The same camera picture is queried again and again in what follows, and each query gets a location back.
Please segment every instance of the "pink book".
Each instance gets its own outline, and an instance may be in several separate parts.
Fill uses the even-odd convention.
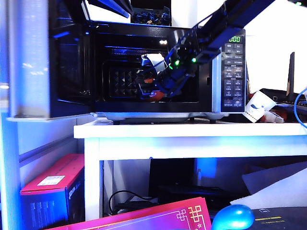
[[[202,197],[71,224],[53,230],[211,230]]]

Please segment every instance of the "green digital display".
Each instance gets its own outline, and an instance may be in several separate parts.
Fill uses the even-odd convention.
[[[232,38],[229,39],[229,42],[240,42],[241,37],[240,36],[233,36]]]

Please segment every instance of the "box label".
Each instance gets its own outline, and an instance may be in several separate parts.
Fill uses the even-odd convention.
[[[56,185],[58,184],[65,176],[48,176],[42,180],[37,186],[43,185]]]

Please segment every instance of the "robotic arm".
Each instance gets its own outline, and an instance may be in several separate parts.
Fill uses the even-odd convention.
[[[140,98],[159,100],[177,95],[188,78],[194,77],[198,65],[209,63],[220,53],[220,47],[235,36],[274,0],[227,0],[214,13],[198,22],[186,33],[176,30],[168,37],[166,57],[142,56],[143,64],[152,67],[138,78]],[[200,27],[199,24],[211,17]],[[150,79],[145,73],[153,70]]]

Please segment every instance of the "white shelf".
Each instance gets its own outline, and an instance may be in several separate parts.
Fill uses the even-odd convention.
[[[196,120],[183,124],[113,125],[105,118],[74,127],[75,138],[160,138],[160,137],[246,137],[302,136],[307,129],[299,123],[223,123]]]
[[[100,182],[112,178],[108,164],[100,174],[101,160],[307,155],[307,129],[297,123],[209,124],[196,119],[195,123],[113,125],[102,118],[75,126],[74,137],[85,139],[86,220],[101,216]],[[105,190],[108,198],[112,189]]]

